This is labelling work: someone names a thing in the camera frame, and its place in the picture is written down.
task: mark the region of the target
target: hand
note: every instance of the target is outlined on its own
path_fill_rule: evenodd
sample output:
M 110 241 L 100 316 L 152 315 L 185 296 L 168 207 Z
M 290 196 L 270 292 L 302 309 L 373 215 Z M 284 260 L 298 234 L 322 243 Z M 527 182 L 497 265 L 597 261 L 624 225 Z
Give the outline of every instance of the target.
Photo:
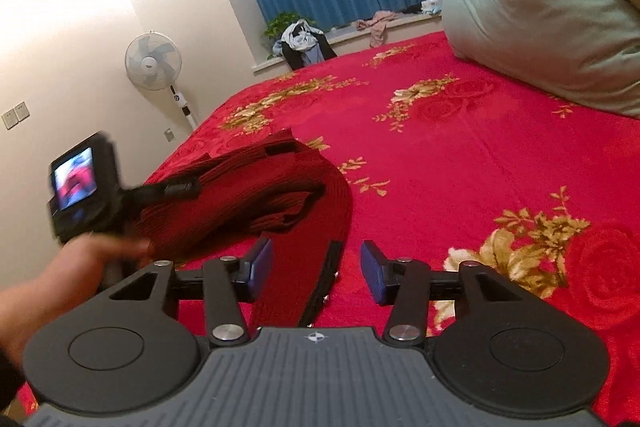
M 150 258 L 148 240 L 84 234 L 69 241 L 36 279 L 0 293 L 0 347 L 17 366 L 41 327 L 91 298 L 110 261 Z

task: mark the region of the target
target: green pillow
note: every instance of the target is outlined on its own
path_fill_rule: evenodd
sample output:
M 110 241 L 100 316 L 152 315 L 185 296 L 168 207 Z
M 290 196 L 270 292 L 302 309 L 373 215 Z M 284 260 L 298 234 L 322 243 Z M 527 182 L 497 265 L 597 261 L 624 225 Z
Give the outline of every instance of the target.
M 461 58 L 640 117 L 640 0 L 444 0 L 442 22 Z

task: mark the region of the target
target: red towel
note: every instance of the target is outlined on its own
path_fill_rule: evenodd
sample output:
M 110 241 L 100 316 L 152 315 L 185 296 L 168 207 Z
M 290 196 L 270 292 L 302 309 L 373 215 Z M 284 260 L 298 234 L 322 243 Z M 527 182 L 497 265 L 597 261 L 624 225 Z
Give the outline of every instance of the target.
M 138 233 L 152 240 L 158 259 L 181 261 L 266 232 L 274 260 L 252 327 L 296 326 L 329 243 L 349 232 L 344 176 L 289 129 L 218 158 L 201 156 L 170 177 L 187 174 L 200 180 L 200 197 L 146 209 Z

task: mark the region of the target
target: wall switch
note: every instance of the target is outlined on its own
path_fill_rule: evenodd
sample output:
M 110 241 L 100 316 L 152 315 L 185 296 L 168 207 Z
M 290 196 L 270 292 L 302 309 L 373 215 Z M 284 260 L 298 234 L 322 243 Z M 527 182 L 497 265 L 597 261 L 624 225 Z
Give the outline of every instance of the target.
M 4 115 L 2 115 L 2 121 L 4 121 L 4 126 L 7 129 L 11 129 L 11 127 L 18 125 L 18 117 L 15 114 L 15 109 L 4 113 Z
M 27 104 L 24 102 L 20 102 L 18 105 L 14 107 L 15 116 L 18 117 L 18 122 L 21 122 L 25 118 L 29 116 L 29 109 L 27 109 Z

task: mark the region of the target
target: floral pattern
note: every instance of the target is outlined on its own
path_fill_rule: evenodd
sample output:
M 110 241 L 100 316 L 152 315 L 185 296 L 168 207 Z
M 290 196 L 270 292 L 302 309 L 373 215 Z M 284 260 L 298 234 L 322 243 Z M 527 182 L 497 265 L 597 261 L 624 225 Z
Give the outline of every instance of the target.
M 366 178 L 360 178 L 358 180 L 350 180 L 347 177 L 347 174 L 349 171 L 356 171 L 362 168 L 363 166 L 365 166 L 366 164 L 367 162 L 364 161 L 362 156 L 358 156 L 356 159 L 350 159 L 350 160 L 347 160 L 346 162 L 341 163 L 338 166 L 338 171 L 340 171 L 342 174 L 345 175 L 345 177 L 347 178 L 348 184 L 356 185 L 356 187 L 359 187 L 361 194 L 363 192 L 367 192 L 368 190 L 372 189 L 376 192 L 377 195 L 382 197 L 386 196 L 386 188 L 382 188 L 382 187 L 385 187 L 386 185 L 388 185 L 391 182 L 391 180 L 386 180 L 383 182 L 370 182 L 370 176 L 367 176 Z
M 289 71 L 289 73 L 281 74 L 275 78 L 274 82 L 286 82 L 287 80 L 291 80 L 294 76 L 296 76 L 296 71 Z
M 269 93 L 267 96 L 258 100 L 258 102 L 252 102 L 244 107 L 238 107 L 232 115 L 225 118 L 219 127 L 225 130 L 241 127 L 243 133 L 252 134 L 260 131 L 260 129 L 272 121 L 264 115 L 265 110 L 293 96 L 308 94 L 319 90 L 331 91 L 347 86 L 365 86 L 368 84 L 368 82 L 361 82 L 355 78 L 348 78 L 340 82 L 334 82 L 335 80 L 336 77 L 333 75 L 322 78 L 312 78 L 306 82 L 299 82 L 293 86 Z
M 324 151 L 325 149 L 329 149 L 331 146 L 324 143 L 324 136 L 318 136 L 318 138 L 314 140 L 309 140 L 306 142 L 306 146 L 311 147 L 311 149 L 317 149 L 319 151 Z
M 364 66 L 371 66 L 373 68 L 377 68 L 382 62 L 387 60 L 389 57 L 393 57 L 394 55 L 404 53 L 405 51 L 410 50 L 413 47 L 414 47 L 414 44 L 408 44 L 405 46 L 395 46 L 393 48 L 389 48 L 386 51 L 376 53 L 369 62 L 365 62 Z
M 542 299 L 549 298 L 558 287 L 567 286 L 564 252 L 569 240 L 591 223 L 569 214 L 566 187 L 550 194 L 557 206 L 553 214 L 532 215 L 528 208 L 518 212 L 504 210 L 495 222 L 494 230 L 478 251 L 449 248 L 443 263 L 447 271 L 457 271 L 463 261 L 479 261 L 494 268 L 522 288 Z M 434 325 L 454 317 L 453 301 L 437 301 Z
M 420 98 L 426 98 L 442 92 L 444 87 L 458 80 L 451 74 L 446 74 L 443 78 L 437 80 L 421 80 L 408 89 L 398 89 L 394 92 L 394 97 L 386 107 L 388 112 L 373 117 L 376 122 L 390 121 L 390 130 L 402 132 L 404 120 L 409 118 L 409 108 Z
M 558 102 L 562 102 L 561 105 L 558 107 L 558 109 L 555 111 L 552 111 L 551 114 L 556 114 L 563 120 L 566 118 L 568 114 L 571 114 L 574 111 L 572 108 L 577 107 L 577 103 L 569 102 L 568 100 L 565 100 L 564 98 L 560 98 L 559 96 L 556 96 L 554 94 L 550 94 L 549 98 L 551 100 L 558 100 Z
M 622 223 L 592 225 L 565 257 L 572 297 L 565 310 L 596 331 L 640 326 L 640 235 Z

